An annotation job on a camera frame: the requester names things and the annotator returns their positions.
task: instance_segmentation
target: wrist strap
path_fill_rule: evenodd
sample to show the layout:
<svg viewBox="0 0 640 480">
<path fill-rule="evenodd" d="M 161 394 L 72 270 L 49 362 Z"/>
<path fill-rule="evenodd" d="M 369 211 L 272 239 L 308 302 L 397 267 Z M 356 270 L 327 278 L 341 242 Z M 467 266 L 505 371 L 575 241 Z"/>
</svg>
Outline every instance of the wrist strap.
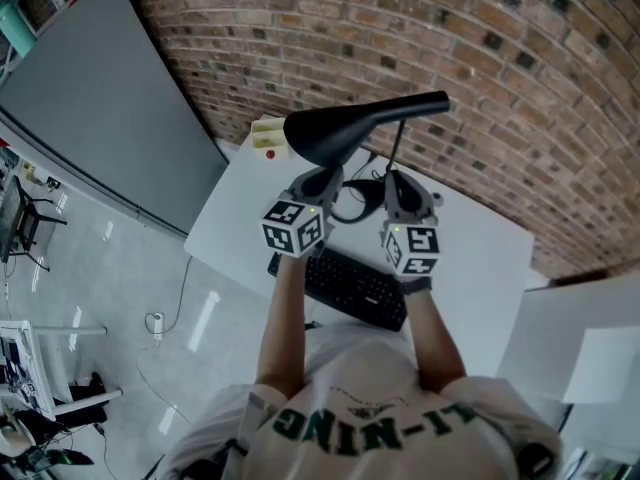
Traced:
<svg viewBox="0 0 640 480">
<path fill-rule="evenodd" d="M 409 281 L 407 283 L 403 283 L 401 281 L 399 284 L 400 284 L 400 292 L 402 293 L 402 295 L 411 295 L 412 293 L 419 292 L 422 290 L 431 291 L 430 276 L 419 277 L 418 279 L 414 279 L 413 281 Z"/>
</svg>

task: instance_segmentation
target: brick wall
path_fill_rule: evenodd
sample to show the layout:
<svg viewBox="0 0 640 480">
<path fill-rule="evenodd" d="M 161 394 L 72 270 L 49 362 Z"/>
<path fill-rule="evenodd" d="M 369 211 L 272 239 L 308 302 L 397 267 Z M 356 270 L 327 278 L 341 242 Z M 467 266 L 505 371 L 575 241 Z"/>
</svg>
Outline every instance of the brick wall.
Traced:
<svg viewBox="0 0 640 480">
<path fill-rule="evenodd" d="M 550 277 L 638 264 L 638 0 L 137 1 L 217 136 L 443 89 L 453 111 L 408 122 L 399 162 L 531 230 Z"/>
</svg>

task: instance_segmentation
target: marker cube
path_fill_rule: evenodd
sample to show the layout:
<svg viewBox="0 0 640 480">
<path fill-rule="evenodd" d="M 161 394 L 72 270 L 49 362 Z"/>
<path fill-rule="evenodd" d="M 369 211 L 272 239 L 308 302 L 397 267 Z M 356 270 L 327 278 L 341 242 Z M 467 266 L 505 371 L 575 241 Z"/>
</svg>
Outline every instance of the marker cube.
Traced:
<svg viewBox="0 0 640 480">
<path fill-rule="evenodd" d="M 391 222 L 383 246 L 397 276 L 430 276 L 441 257 L 435 228 L 424 224 Z"/>
<path fill-rule="evenodd" d="M 260 219 L 269 249 L 299 258 L 325 236 L 322 207 L 276 200 Z"/>
</svg>

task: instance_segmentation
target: green lettering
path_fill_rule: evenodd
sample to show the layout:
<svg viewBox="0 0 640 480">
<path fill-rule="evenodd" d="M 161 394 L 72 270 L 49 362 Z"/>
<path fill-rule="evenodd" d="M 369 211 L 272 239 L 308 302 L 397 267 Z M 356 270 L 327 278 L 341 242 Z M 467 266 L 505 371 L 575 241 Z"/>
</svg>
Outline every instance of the green lettering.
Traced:
<svg viewBox="0 0 640 480">
<path fill-rule="evenodd" d="M 302 437 L 303 441 L 317 441 L 318 446 L 325 452 L 329 453 L 329 439 L 331 437 L 331 429 L 336 416 L 331 411 L 323 409 L 322 411 L 314 411 L 309 416 L 309 424 L 307 430 Z"/>
<path fill-rule="evenodd" d="M 278 415 L 278 419 L 273 422 L 273 430 L 287 439 L 297 441 L 305 421 L 307 418 L 304 414 L 293 409 L 283 409 Z"/>
<path fill-rule="evenodd" d="M 413 434 L 418 434 L 420 432 L 424 432 L 424 425 L 418 424 L 413 427 L 407 427 L 402 429 L 402 435 L 405 437 L 412 436 Z"/>
<path fill-rule="evenodd" d="M 437 411 L 425 412 L 423 416 L 431 423 L 433 430 L 436 432 L 436 436 L 444 436 L 451 432 L 451 427 L 444 422 Z"/>
<path fill-rule="evenodd" d="M 364 436 L 364 451 L 376 450 L 382 443 L 387 448 L 402 449 L 402 443 L 396 434 L 396 420 L 382 418 L 379 421 L 366 425 L 360 429 Z"/>
<path fill-rule="evenodd" d="M 462 423 L 465 425 L 476 417 L 476 413 L 471 407 L 462 404 L 453 404 L 450 407 L 442 409 L 442 412 L 443 414 L 451 414 L 452 412 L 455 412 L 460 416 Z"/>
<path fill-rule="evenodd" d="M 340 444 L 336 448 L 336 453 L 348 457 L 357 457 L 358 450 L 355 447 L 356 428 L 338 420 L 338 429 L 340 430 Z"/>
</svg>

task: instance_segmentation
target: small yellow box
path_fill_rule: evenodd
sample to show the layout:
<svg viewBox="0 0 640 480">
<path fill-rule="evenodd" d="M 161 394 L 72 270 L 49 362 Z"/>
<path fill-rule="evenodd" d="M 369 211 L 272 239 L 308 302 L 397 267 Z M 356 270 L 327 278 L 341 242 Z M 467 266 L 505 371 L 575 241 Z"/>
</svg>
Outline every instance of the small yellow box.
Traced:
<svg viewBox="0 0 640 480">
<path fill-rule="evenodd" d="M 284 136 L 284 117 L 260 119 L 251 123 L 251 147 L 263 160 L 289 158 L 289 145 Z"/>
</svg>

